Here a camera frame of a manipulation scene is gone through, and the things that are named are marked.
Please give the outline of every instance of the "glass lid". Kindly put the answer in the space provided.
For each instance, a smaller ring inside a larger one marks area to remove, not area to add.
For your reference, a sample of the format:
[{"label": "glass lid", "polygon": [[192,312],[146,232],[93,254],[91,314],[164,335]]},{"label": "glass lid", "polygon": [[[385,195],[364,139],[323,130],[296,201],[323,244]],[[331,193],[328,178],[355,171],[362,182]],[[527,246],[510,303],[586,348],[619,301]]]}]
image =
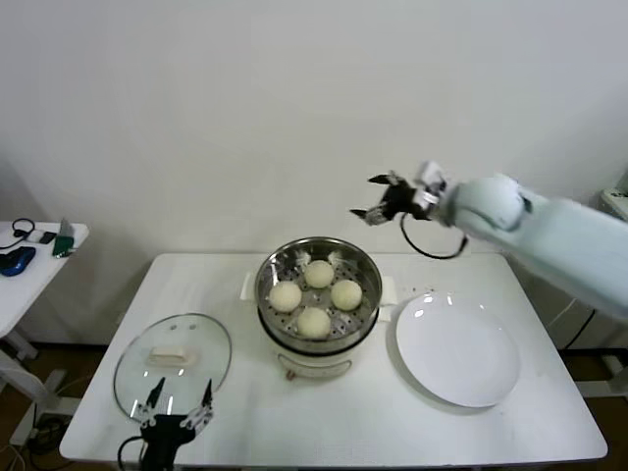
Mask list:
[{"label": "glass lid", "polygon": [[120,357],[114,396],[133,420],[140,404],[165,378],[156,413],[183,414],[200,405],[209,381],[212,392],[225,381],[232,359],[229,333],[216,319],[182,314],[153,324]]}]

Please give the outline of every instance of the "table leg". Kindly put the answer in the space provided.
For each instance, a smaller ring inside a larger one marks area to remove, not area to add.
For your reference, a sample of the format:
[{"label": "table leg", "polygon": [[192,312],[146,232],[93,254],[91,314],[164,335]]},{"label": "table leg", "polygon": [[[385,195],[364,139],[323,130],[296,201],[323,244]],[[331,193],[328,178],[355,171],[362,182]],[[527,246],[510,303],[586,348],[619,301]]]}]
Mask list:
[{"label": "table leg", "polygon": [[624,368],[615,356],[602,358],[614,374],[608,381],[577,381],[582,397],[625,397],[628,400],[628,367]]},{"label": "table leg", "polygon": [[0,376],[16,390],[37,403],[43,404],[51,395],[54,395],[43,386],[41,381],[2,350],[0,350]]},{"label": "table leg", "polygon": [[79,407],[80,399],[73,397],[59,397],[55,391],[59,389],[66,376],[64,370],[54,370],[41,383],[39,379],[25,370],[20,363],[0,350],[0,376],[15,389],[26,395],[33,401],[22,421],[15,430],[9,443],[21,446],[26,443],[32,430],[34,404],[37,404],[37,416],[43,414],[74,415]]},{"label": "table leg", "polygon": [[15,328],[11,333],[4,337],[10,346],[12,346],[18,352],[18,359],[21,361],[25,358],[34,359],[39,353],[37,349],[32,346],[28,340]]}]

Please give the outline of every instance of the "computer mouse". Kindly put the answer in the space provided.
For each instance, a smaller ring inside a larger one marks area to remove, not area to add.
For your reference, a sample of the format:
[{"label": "computer mouse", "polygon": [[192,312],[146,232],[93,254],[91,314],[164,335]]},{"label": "computer mouse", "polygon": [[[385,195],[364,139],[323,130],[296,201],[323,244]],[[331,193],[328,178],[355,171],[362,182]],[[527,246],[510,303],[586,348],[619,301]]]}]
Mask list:
[{"label": "computer mouse", "polygon": [[19,247],[9,253],[0,254],[0,275],[15,277],[23,272],[35,256],[35,247]]}]

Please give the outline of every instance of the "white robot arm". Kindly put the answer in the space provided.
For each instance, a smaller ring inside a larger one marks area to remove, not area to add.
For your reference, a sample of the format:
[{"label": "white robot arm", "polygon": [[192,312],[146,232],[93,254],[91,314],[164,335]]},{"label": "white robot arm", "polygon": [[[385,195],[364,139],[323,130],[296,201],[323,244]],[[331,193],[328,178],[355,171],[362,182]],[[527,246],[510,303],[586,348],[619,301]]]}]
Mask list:
[{"label": "white robot arm", "polygon": [[503,175],[449,187],[438,165],[425,163],[416,188],[391,173],[368,211],[351,212],[370,225],[398,212],[438,220],[494,243],[535,275],[601,313],[628,322],[628,224],[567,199],[547,200]]}]

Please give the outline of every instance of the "floor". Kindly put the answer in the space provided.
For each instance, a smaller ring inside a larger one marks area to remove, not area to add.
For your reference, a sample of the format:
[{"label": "floor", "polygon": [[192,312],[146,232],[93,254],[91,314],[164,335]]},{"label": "floor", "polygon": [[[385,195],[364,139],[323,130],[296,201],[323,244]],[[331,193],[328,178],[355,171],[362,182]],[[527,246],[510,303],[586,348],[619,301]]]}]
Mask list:
[{"label": "floor", "polygon": [[[68,371],[65,384],[76,379],[92,375],[104,354],[104,349],[73,348],[47,346],[40,348],[40,355],[35,360],[26,362],[27,368],[40,379],[45,379],[55,368],[64,368]],[[574,380],[602,380],[607,373],[602,362],[596,357],[583,355],[569,355],[564,358],[567,368]],[[88,379],[80,381],[64,391],[64,395],[81,397],[88,385]],[[550,471],[626,471],[628,470],[628,401],[623,398],[588,399],[587,403],[596,417],[598,424],[608,442],[609,453],[605,459],[590,463],[568,463],[549,466]],[[28,408],[28,402],[20,393],[11,387],[6,387],[0,393],[0,448],[9,442],[9,438],[16,425],[20,422]],[[26,469],[35,470],[27,459],[27,451],[23,451],[26,458]],[[0,471],[7,469],[14,456],[9,450],[0,453]],[[67,461],[53,452],[50,455],[38,457],[36,464],[40,468],[52,469],[63,465]],[[21,470],[20,464],[14,468]],[[64,468],[74,471],[111,471],[112,467],[101,464],[75,463]],[[539,468],[509,468],[532,470]]]}]

